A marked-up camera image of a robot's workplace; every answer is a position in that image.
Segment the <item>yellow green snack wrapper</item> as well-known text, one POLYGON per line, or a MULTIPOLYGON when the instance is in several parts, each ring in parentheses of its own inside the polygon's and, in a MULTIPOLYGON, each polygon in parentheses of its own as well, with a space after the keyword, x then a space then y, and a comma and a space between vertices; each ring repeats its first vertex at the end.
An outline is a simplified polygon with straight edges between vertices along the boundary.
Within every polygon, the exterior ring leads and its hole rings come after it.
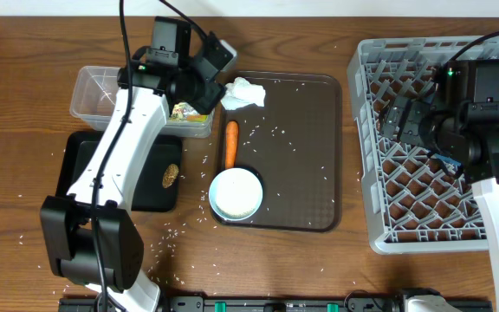
POLYGON ((207 119, 207 115, 198 113, 189 103, 180 102, 173 107, 168 120, 170 122, 203 123, 207 121, 207 119))

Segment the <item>white napkin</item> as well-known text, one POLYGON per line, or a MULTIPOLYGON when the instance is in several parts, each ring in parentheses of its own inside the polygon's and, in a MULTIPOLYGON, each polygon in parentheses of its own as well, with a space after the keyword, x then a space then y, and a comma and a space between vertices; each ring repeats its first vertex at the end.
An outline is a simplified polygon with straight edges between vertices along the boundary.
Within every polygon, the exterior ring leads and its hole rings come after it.
POLYGON ((263 86, 237 77, 233 82, 226 84, 226 92, 221 104, 225 110, 237 110, 250 105, 263 107, 265 96, 266 90, 263 86))

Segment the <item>orange carrot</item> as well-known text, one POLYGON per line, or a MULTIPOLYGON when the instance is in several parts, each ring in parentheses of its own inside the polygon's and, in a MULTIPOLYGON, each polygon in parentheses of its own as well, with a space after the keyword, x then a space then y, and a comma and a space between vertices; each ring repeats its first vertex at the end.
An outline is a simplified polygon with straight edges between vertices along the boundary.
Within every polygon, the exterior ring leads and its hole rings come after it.
POLYGON ((234 167, 237 157, 239 126, 236 121, 229 121, 225 134, 225 168, 234 167))

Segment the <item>dark blue plate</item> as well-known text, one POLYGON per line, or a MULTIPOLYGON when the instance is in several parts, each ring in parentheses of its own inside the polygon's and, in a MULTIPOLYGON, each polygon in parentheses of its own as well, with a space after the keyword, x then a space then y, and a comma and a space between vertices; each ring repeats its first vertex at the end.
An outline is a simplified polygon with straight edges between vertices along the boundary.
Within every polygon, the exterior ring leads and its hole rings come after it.
POLYGON ((451 159, 449 157, 437 154, 437 153, 433 153, 432 157, 434 157, 435 159, 439 159, 439 160, 443 161, 445 164, 452 165, 452 166, 455 166, 455 167, 458 167, 458 166, 461 165, 460 162, 458 162, 458 161, 456 161, 454 159, 451 159))

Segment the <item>brown food scrap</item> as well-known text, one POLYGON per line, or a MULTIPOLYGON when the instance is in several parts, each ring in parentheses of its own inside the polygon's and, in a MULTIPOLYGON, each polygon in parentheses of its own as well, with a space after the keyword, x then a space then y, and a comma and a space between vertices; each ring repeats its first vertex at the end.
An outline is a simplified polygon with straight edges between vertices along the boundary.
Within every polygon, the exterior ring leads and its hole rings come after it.
POLYGON ((163 174, 162 178, 162 186, 166 189, 171 187, 176 179, 178 178, 179 175, 179 168, 176 164, 172 163, 170 164, 166 169, 163 174))

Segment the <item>light blue bowl with rice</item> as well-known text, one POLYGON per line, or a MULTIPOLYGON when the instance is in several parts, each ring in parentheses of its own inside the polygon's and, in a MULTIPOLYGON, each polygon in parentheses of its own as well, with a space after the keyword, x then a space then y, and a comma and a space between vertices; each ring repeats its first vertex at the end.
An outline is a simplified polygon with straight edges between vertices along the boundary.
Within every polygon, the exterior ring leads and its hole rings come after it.
POLYGON ((253 216, 263 200, 263 186, 251 171, 231 168, 220 172, 209 188, 209 203, 216 215, 229 222, 253 216))

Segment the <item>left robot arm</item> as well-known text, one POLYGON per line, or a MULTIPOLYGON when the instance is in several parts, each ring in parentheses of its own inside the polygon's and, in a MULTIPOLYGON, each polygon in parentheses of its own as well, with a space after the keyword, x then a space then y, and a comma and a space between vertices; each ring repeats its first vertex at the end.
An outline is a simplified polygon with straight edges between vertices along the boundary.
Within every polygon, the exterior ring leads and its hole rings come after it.
POLYGON ((99 292, 92 310, 155 311, 160 289, 141 269, 144 244, 131 210, 135 188, 172 107, 209 114, 224 97, 219 73, 237 52, 190 18, 156 17, 152 43, 126 53, 110 122, 80 177, 48 196, 40 219, 56 276, 99 292))

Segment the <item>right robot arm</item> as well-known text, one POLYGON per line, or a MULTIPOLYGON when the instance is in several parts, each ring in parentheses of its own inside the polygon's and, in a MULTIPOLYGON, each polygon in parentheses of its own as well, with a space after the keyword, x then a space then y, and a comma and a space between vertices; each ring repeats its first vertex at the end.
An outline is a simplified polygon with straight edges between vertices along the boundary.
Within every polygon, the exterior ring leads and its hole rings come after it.
POLYGON ((459 164, 487 233, 499 310, 499 59, 450 60, 435 82, 425 99, 385 105, 379 132, 459 164))

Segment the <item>grey dishwasher rack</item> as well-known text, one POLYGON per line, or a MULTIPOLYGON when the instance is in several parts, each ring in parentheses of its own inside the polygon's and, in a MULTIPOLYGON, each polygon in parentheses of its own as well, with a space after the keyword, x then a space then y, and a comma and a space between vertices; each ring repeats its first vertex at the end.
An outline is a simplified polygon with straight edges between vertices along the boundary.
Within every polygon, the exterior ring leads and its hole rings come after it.
POLYGON ((369 39, 358 45, 347 76, 368 236, 379 254, 487 249, 481 213, 458 167, 423 147, 381 136, 379 113, 398 96, 433 95, 435 74, 450 60, 492 59, 499 59, 499 34, 369 39))

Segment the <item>dark brown serving tray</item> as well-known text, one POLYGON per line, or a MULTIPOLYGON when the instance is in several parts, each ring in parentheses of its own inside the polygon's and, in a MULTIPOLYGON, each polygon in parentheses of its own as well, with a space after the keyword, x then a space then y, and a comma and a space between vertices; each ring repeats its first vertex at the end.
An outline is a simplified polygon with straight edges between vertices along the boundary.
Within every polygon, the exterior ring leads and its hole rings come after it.
POLYGON ((236 165, 261 181, 260 208, 238 227, 327 232, 341 219, 340 83, 330 75, 238 71, 266 91, 263 107, 222 110, 219 139, 239 126, 236 165))

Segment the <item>clear plastic bin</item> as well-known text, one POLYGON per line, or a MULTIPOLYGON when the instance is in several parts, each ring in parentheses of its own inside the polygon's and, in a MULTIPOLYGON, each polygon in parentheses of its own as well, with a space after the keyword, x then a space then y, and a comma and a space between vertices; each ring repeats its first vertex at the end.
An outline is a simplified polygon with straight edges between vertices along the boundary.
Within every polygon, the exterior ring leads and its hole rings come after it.
MULTIPOLYGON (((70 105, 70 114, 82 119, 96 131, 107 128, 114 111, 118 67, 85 66, 76 79, 75 89, 70 105)), ((184 138, 206 138, 211 134, 213 114, 208 114, 203 123, 167 121, 161 130, 163 135, 184 138)))

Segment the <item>black plastic bin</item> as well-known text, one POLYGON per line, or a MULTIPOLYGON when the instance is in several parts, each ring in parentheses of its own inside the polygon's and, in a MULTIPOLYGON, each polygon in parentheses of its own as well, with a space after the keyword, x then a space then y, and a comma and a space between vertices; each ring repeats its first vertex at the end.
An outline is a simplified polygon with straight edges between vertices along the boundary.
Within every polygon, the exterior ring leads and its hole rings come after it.
MULTIPOLYGON (((64 197, 68 188, 86 169, 102 135, 103 132, 90 130, 78 131, 68 137, 56 197, 64 197)), ((178 181, 164 188, 162 180, 169 165, 180 167, 182 147, 182 140, 175 136, 159 135, 153 142, 135 188, 134 211, 169 212, 174 209, 178 198, 178 181)))

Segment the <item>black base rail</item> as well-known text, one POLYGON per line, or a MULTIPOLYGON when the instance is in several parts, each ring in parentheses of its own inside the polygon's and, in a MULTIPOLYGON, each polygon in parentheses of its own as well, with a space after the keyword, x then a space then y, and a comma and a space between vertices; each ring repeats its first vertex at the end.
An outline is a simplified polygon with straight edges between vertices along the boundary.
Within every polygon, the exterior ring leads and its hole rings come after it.
MULTIPOLYGON (((450 300, 449 304, 460 311, 491 312, 491 302, 475 300, 450 300)), ((62 298, 56 311, 88 312, 94 310, 93 298, 62 298)), ((328 312, 328 311, 404 311, 403 303, 394 299, 350 297, 336 300, 281 300, 281 299, 205 299, 200 296, 175 296, 162 300, 156 311, 171 312, 328 312)))

